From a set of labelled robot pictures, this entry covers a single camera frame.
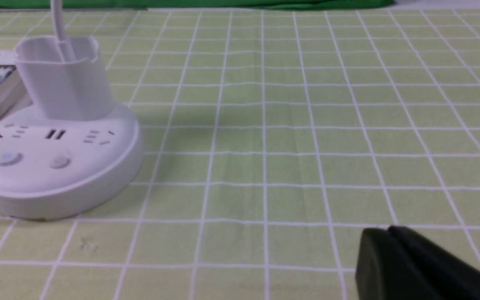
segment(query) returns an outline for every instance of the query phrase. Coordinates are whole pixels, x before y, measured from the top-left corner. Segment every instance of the round button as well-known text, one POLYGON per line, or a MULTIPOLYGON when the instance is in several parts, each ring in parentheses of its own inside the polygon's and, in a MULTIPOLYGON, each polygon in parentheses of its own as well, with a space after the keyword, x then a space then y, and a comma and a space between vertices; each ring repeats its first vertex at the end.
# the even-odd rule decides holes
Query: round button
POLYGON ((67 158, 65 156, 57 156, 51 161, 50 167, 52 169, 62 169, 69 164, 70 164, 70 159, 69 158, 67 158))
POLYGON ((21 160, 21 153, 18 152, 6 152, 0 155, 0 166, 7 167, 9 165, 15 165, 21 160))

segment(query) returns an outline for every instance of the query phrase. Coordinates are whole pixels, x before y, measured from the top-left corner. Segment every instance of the small stain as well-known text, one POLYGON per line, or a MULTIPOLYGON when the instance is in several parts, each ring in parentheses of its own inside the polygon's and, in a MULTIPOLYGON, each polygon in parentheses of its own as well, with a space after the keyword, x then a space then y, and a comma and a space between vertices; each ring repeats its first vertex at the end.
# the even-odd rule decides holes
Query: small stain
POLYGON ((95 253, 98 250, 99 246, 96 245, 91 237, 82 237, 80 238, 80 249, 81 250, 90 250, 92 253, 95 253))

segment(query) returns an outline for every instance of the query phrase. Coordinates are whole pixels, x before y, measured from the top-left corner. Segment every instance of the usb port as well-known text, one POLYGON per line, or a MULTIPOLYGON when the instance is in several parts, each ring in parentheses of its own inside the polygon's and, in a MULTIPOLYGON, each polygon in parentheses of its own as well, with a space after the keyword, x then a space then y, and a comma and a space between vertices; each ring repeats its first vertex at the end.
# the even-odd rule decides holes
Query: usb port
POLYGON ((63 137, 64 133, 66 133, 65 130, 59 131, 59 134, 57 135, 57 137, 55 139, 60 139, 61 137, 63 137))
POLYGON ((51 129, 51 131, 48 133, 48 135, 45 137, 46 139, 50 139, 53 137, 53 135, 55 134, 56 130, 55 129, 51 129))

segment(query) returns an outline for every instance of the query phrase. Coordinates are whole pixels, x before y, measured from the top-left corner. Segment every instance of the green cloth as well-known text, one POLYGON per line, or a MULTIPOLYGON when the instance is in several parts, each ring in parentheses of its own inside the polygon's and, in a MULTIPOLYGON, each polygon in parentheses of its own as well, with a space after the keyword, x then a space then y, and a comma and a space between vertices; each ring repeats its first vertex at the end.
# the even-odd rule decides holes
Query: green cloth
MULTIPOLYGON (((295 10, 379 8, 394 0, 65 0, 65 8, 217 8, 245 7, 295 10)), ((0 8, 48 8, 49 0, 0 0, 0 8)))

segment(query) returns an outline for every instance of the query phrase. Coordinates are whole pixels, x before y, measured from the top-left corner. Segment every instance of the black object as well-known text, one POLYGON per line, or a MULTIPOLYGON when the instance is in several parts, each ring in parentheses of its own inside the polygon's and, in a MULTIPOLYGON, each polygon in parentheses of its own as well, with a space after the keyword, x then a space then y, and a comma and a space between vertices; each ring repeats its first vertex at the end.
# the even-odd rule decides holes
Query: black object
POLYGON ((366 228, 355 273, 360 300, 480 300, 480 271, 414 230, 366 228))

